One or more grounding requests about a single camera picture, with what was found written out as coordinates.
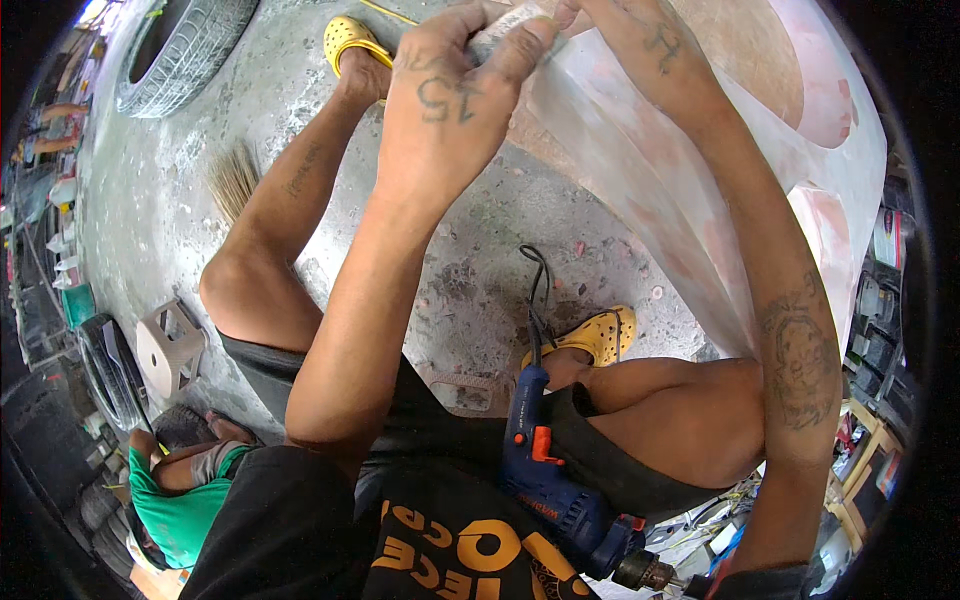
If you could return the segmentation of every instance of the black t-shirt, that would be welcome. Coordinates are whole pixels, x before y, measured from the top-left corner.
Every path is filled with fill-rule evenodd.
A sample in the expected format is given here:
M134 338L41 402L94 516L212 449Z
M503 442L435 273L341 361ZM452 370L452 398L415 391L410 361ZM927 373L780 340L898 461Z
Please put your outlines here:
M180 597L598 597L492 483L424 462L378 473L375 485L368 506L356 507L349 480L324 456L292 446L251 452ZM799 589L800 579L788 589L774 579L780 592Z

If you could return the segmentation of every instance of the yellow crocs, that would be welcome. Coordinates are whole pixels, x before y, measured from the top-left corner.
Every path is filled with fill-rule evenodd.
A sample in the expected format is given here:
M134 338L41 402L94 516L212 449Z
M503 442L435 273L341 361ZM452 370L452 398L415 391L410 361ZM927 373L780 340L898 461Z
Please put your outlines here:
M593 367L606 367L616 362L616 317L613 312L620 317L620 354L627 351L634 342L636 336L636 314L628 306L618 304L610 309L610 312L601 313L595 317L590 317L583 323L577 325L569 333L557 338L557 348L579 348L586 350L593 356ZM550 344L544 344L540 352L546 356L554 348ZM520 363L523 369L530 364L532 352L527 352Z
M324 56L333 67L333 73L340 77L340 55L347 48L366 48L375 59L388 68L394 68L390 53L377 43L376 37L367 26L348 16L335 16L327 23L324 31Z

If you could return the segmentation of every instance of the hand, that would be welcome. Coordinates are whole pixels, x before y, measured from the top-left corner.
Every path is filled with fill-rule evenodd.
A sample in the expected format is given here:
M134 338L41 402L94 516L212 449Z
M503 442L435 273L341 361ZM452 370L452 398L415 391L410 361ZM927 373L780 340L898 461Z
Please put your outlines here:
M456 6L403 36L372 202L400 203L404 214L439 222L493 158L520 85L557 31L552 19L527 21L471 70L464 55L468 37L509 8L479 1Z
M708 126L718 108L732 108L697 38L669 3L560 0L554 18L568 35L595 24L636 89L681 128Z

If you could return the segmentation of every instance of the sandal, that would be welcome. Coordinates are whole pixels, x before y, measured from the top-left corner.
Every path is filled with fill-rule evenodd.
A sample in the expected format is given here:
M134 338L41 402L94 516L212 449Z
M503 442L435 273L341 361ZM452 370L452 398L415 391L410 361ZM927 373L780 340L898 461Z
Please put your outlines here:
M211 414L213 415L213 419L208 418L208 416ZM260 438L257 437L257 435L253 433L253 430L250 429L247 425L243 423L238 423L237 421L231 419L227 415L221 413L218 410L214 410L212 408L206 411L206 415L204 415L204 420L206 420L206 426L210 428L210 431L213 431L213 422L216 421L217 419L223 419L226 422L233 423L237 427L240 427L241 429L243 429L244 432L247 433L247 435L253 438L253 445L263 445L263 442L260 441Z
M340 55L347 48L366 48L375 59L387 65L387 68L394 68L390 53L377 43L376 37L373 37L366 25L348 16L335 16L327 23L324 31L324 56L333 67L333 74L337 79L340 78ZM380 100L381 105L386 103L385 98Z
M557 347L550 344L544 344L540 349L542 356L560 348L579 348L586 350L593 357L593 367L606 367L616 362L616 316L620 317L620 354L622 355L633 344L636 336L636 314L628 306L618 304L610 309L611 312L604 312L590 317L580 323L568 333L557 338ZM532 352L527 352L520 363L523 369L530 364L533 358Z

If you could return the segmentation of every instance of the green t-shirt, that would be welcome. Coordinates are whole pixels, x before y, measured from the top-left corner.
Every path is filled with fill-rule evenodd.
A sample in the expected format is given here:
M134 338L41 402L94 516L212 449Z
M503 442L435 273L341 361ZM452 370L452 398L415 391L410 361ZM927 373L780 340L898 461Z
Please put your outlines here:
M233 482L224 478L238 457L252 450L239 446L224 457L217 478L178 496L166 495L150 476L150 461L130 449L130 491L137 516L172 568L192 568L213 519Z

